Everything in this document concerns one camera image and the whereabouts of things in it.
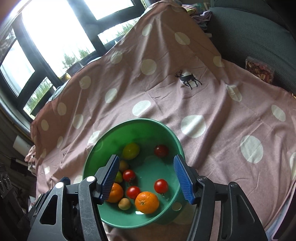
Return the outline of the dark grey sofa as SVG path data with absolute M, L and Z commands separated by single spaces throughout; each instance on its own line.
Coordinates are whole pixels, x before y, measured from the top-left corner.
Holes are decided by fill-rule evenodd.
M 274 84 L 295 93 L 295 39 L 266 1 L 211 1 L 208 31 L 223 59 L 245 66 L 247 57 L 274 69 Z

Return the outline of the pink polka dot cloth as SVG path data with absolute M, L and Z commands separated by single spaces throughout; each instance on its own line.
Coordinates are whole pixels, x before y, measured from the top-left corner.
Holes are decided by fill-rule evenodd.
M 222 59 L 172 1 L 150 6 L 38 113 L 31 124 L 36 194 L 64 176 L 80 182 L 99 138 L 134 118 L 167 125 L 200 174 L 237 182 L 275 236 L 295 192 L 295 98 Z

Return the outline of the cherry tomato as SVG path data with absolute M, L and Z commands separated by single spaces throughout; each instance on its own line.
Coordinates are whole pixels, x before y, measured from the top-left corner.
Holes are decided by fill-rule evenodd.
M 165 194 L 169 189 L 168 183 L 164 179 L 158 179 L 154 183 L 154 190 L 159 194 Z
M 135 200 L 137 198 L 138 194 L 140 194 L 140 193 L 141 193 L 141 190 L 137 186 L 130 186 L 126 190 L 126 196 L 130 199 L 133 199 L 133 200 Z
M 154 154 L 157 156 L 157 157 L 160 157 L 160 158 L 163 158 L 163 157 L 166 157 L 168 156 L 169 154 L 169 149 L 166 145 L 157 145 L 155 148 L 154 148 Z
M 136 178 L 136 174 L 133 170 L 127 169 L 122 174 L 123 180 L 125 182 L 132 182 Z

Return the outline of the pink crumpled clothes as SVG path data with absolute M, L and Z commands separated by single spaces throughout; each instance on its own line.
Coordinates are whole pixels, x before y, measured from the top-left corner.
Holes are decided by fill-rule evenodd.
M 32 173 L 36 173 L 36 146 L 33 145 L 28 154 L 25 156 L 25 162 L 28 164 L 28 170 L 31 171 Z

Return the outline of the yellow green lime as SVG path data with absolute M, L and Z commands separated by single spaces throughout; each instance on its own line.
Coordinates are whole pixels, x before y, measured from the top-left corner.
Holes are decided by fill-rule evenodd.
M 140 146 L 136 143 L 130 143 L 123 148 L 122 158 L 125 160 L 132 160 L 138 156 Z

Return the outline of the large orange mandarin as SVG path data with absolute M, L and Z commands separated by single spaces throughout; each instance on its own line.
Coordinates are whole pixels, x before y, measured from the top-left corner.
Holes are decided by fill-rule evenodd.
M 159 207 L 158 197 L 154 193 L 148 191 L 140 192 L 134 203 L 136 209 L 144 214 L 152 214 Z

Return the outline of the green plastic bowl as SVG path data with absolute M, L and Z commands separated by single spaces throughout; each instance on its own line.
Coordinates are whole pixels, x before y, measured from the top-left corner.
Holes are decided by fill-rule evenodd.
M 84 165 L 83 177 L 94 175 L 100 167 L 106 165 L 113 154 L 123 159 L 123 148 L 130 143 L 138 144 L 140 152 L 136 158 L 127 162 L 136 178 L 132 183 L 122 182 L 123 190 L 135 185 L 141 191 L 154 193 L 154 183 L 158 179 L 166 180 L 169 189 L 165 194 L 157 194 L 159 207 L 152 214 L 143 214 L 135 206 L 123 211 L 118 204 L 105 202 L 98 206 L 101 219 L 107 225 L 125 229 L 151 223 L 167 225 L 180 214 L 186 201 L 173 167 L 174 156 L 184 155 L 184 151 L 173 131 L 163 123 L 139 118 L 121 123 L 106 132 L 91 149 Z M 154 154 L 154 148 L 161 144 L 169 149 L 168 156 L 163 158 Z

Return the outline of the snack packet on sofa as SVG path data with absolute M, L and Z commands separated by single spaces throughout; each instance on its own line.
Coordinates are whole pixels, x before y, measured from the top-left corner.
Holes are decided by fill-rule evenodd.
M 262 81 L 273 83 L 274 69 L 265 62 L 248 56 L 245 60 L 245 69 Z

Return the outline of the black window frame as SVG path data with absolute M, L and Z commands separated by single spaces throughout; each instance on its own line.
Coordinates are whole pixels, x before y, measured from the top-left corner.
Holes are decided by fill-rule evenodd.
M 53 92 L 135 25 L 144 1 L 25 1 L 1 34 L 1 87 L 32 121 Z

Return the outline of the brown longan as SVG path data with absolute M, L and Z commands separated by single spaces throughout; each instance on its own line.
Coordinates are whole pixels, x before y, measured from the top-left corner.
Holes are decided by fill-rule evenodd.
M 129 165 L 125 160 L 120 160 L 119 162 L 119 171 L 124 172 L 129 169 Z
M 118 207 L 124 211 L 130 209 L 131 206 L 132 206 L 132 203 L 130 202 L 130 200 L 128 198 L 122 198 L 118 203 Z

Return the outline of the green apple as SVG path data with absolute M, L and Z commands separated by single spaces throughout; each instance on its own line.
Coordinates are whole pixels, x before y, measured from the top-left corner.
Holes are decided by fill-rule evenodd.
M 115 182 L 116 183 L 122 183 L 123 182 L 122 173 L 120 171 L 117 172 L 117 175 L 115 177 Z

